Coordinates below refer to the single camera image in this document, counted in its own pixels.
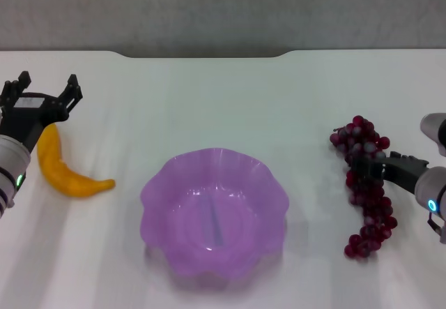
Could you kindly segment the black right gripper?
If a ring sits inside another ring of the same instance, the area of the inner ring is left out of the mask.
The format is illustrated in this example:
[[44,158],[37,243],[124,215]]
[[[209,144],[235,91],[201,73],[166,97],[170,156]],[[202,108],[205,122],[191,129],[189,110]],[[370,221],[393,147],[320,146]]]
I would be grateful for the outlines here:
[[391,151],[384,161],[383,163],[379,159],[354,158],[351,169],[359,170],[358,177],[361,181],[381,183],[384,179],[412,194],[415,194],[415,185],[419,178],[429,169],[427,160],[403,155],[396,151]]

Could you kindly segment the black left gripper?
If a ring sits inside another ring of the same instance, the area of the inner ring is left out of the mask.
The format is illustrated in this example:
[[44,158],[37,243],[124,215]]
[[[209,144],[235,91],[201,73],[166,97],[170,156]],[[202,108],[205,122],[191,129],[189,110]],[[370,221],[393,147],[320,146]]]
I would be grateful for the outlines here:
[[5,81],[1,104],[15,104],[7,108],[1,120],[1,134],[11,137],[32,152],[44,129],[56,122],[66,121],[68,111],[83,98],[77,76],[72,74],[59,97],[43,93],[25,93],[30,85],[28,72],[17,80]]

